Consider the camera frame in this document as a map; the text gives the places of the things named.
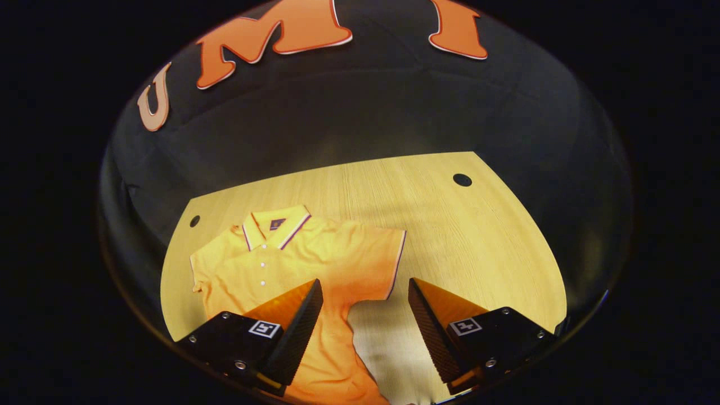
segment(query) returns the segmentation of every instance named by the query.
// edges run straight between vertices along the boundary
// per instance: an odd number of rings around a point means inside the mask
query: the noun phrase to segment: orange letter
[[[338,24],[334,0],[281,0],[262,18],[235,18],[197,42],[202,46],[202,74],[197,88],[207,89],[235,71],[235,62],[225,60],[223,48],[247,63],[260,61],[278,25],[282,35],[273,50],[282,55],[341,45],[353,39],[352,32]]]
[[[449,0],[431,0],[438,11],[438,32],[430,35],[430,43],[438,49],[472,59],[486,59],[487,51],[480,45],[475,17],[480,14]]]
[[[170,99],[168,98],[168,87],[165,85],[165,73],[170,69],[172,62],[165,65],[164,68],[153,79],[155,84],[155,94],[158,97],[158,110],[153,114],[150,111],[148,105],[148,92],[150,86],[148,86],[138,99],[138,107],[140,108],[140,119],[143,120],[143,125],[149,131],[157,131],[160,127],[165,124],[165,120],[168,119],[168,113],[170,112]]]

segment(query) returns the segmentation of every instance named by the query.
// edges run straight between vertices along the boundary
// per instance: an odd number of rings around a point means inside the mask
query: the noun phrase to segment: wooden table
[[[472,185],[454,182],[457,173]],[[434,153],[307,170],[190,200],[161,281],[175,341],[206,321],[201,295],[192,292],[190,254],[251,211],[297,204],[321,218],[408,231],[390,298],[356,304],[349,316],[356,351],[392,404],[451,398],[408,305],[410,277],[489,310],[510,306],[550,331],[565,318],[557,263],[521,202],[475,153]]]

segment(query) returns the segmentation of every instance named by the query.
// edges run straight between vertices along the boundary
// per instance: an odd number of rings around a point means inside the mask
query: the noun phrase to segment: polo shirt collar
[[[264,244],[284,249],[309,218],[310,212],[304,205],[251,212],[243,221],[248,250]]]

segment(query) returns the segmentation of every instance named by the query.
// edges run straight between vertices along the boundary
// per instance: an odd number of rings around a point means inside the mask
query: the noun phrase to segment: black background
[[[557,404],[717,402],[717,3],[474,1],[569,66],[624,136],[638,192],[636,243],[599,313],[558,352],[485,397]],[[103,148],[139,83],[246,1],[0,5],[10,110],[4,244],[12,403],[172,404],[242,398],[170,353],[105,270],[95,229]]]

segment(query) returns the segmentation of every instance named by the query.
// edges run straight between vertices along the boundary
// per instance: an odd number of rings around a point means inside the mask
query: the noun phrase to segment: shirt placket
[[[267,241],[262,245],[258,246],[258,259],[256,260],[257,265],[260,267],[260,286],[267,286],[267,269],[268,269],[268,245]]]

